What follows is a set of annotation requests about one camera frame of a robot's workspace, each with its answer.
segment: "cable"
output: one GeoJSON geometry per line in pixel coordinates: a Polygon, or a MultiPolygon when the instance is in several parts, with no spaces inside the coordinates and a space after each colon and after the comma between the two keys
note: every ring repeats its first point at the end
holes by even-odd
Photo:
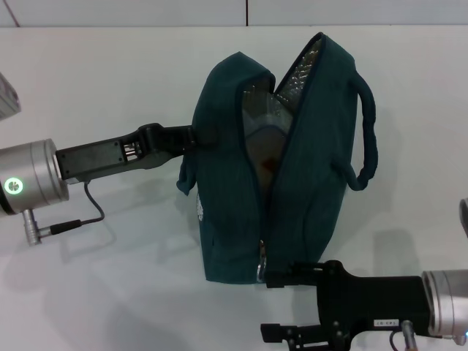
{"type": "Polygon", "coordinates": [[[398,351],[398,349],[396,348],[395,344],[393,343],[393,337],[395,336],[396,333],[398,333],[399,331],[392,331],[392,333],[390,334],[390,346],[392,346],[392,350],[393,351],[398,351]]]}
{"type": "Polygon", "coordinates": [[[91,196],[91,194],[89,193],[89,189],[88,189],[88,185],[89,185],[89,181],[86,181],[85,182],[85,193],[86,193],[86,196],[88,197],[89,201],[91,201],[91,203],[94,205],[94,207],[99,211],[99,214],[101,216],[97,217],[97,218],[93,218],[93,219],[87,219],[86,221],[81,221],[81,225],[85,225],[85,224],[91,224],[91,223],[96,223],[96,222],[101,222],[104,218],[105,218],[105,213],[104,211],[102,210],[101,206],[99,206],[99,204],[96,202],[96,200],[91,196]]]}
{"type": "Polygon", "coordinates": [[[86,181],[85,182],[86,196],[91,201],[91,203],[94,205],[94,207],[99,211],[100,216],[97,217],[97,218],[93,218],[93,219],[87,219],[86,221],[81,221],[79,219],[76,219],[75,221],[70,221],[70,222],[64,222],[64,223],[58,223],[58,224],[51,225],[49,227],[48,234],[44,234],[42,236],[42,238],[45,238],[45,237],[47,237],[49,235],[57,235],[57,234],[60,234],[60,233],[63,233],[63,232],[67,232],[69,230],[79,228],[82,225],[101,222],[105,218],[105,214],[104,214],[104,211],[102,210],[101,206],[98,205],[96,200],[89,193],[88,185],[89,185],[89,181],[86,181]]]}
{"type": "Polygon", "coordinates": [[[10,14],[10,17],[12,18],[13,22],[15,22],[15,26],[20,28],[20,24],[18,20],[16,19],[15,14],[13,13],[11,7],[8,5],[7,0],[3,0],[3,3],[5,4],[5,7],[7,8],[7,11],[10,14]]]}

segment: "white tabletop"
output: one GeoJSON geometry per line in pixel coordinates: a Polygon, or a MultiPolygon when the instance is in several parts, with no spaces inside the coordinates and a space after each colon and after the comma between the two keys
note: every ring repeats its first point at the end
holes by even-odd
{"type": "MultiPolygon", "coordinates": [[[[0,122],[0,148],[48,137],[66,148],[151,122],[189,124],[222,59],[240,50],[280,80],[318,31],[355,57],[371,86],[380,152],[369,188],[347,192],[322,259],[361,276],[468,268],[458,220],[468,196],[468,26],[2,29],[0,72],[23,112],[0,122]]],[[[362,147],[358,127],[356,169],[362,147]]],[[[38,247],[27,247],[20,216],[1,219],[0,349],[287,350],[263,344],[260,323],[318,322],[314,288],[205,280],[196,192],[176,189],[180,163],[93,181],[106,220],[38,247]]],[[[81,185],[70,192],[37,211],[39,225],[97,215],[81,185]]],[[[363,333],[352,350],[389,350],[388,334],[363,333]]]]}

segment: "silver cylindrical joint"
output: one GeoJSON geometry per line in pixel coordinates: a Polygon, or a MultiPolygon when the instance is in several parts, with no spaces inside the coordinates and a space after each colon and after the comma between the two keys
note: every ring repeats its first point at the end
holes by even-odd
{"type": "Polygon", "coordinates": [[[41,238],[39,236],[39,228],[37,227],[32,210],[23,211],[23,219],[24,230],[29,246],[39,245],[41,243],[41,238]]]}
{"type": "Polygon", "coordinates": [[[12,214],[69,199],[55,153],[51,139],[0,150],[0,186],[12,214]]]}
{"type": "Polygon", "coordinates": [[[429,333],[466,341],[468,331],[468,271],[426,271],[423,283],[431,308],[429,333]]]}

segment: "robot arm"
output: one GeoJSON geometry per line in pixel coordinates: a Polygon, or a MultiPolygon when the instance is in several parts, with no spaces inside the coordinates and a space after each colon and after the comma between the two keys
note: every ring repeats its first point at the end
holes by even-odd
{"type": "MultiPolygon", "coordinates": [[[[83,224],[75,220],[39,229],[33,210],[69,199],[68,185],[129,170],[162,166],[174,157],[216,142],[216,131],[148,124],[136,132],[97,143],[56,150],[51,139],[0,150],[0,216],[22,213],[30,245],[83,224]]],[[[86,193],[93,204],[100,207],[86,193]]]]}
{"type": "Polygon", "coordinates": [[[267,287],[317,286],[320,325],[261,326],[265,342],[285,340],[290,351],[347,351],[363,331],[403,331],[412,351],[414,333],[450,338],[459,345],[467,340],[468,271],[361,278],[346,272],[339,261],[328,261],[296,263],[287,273],[267,273],[265,280],[267,287]]]}

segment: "fabric bag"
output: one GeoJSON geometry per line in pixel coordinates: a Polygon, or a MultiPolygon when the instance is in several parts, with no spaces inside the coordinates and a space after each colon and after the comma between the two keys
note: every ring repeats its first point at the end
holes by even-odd
{"type": "Polygon", "coordinates": [[[331,236],[348,185],[367,187],[377,168],[375,104],[354,58],[317,34],[277,89],[275,77],[236,53],[210,73],[194,130],[216,128],[218,143],[184,156],[178,188],[198,185],[207,280],[261,282],[266,270],[315,263],[331,236]],[[358,96],[364,166],[350,162],[358,96]]]}

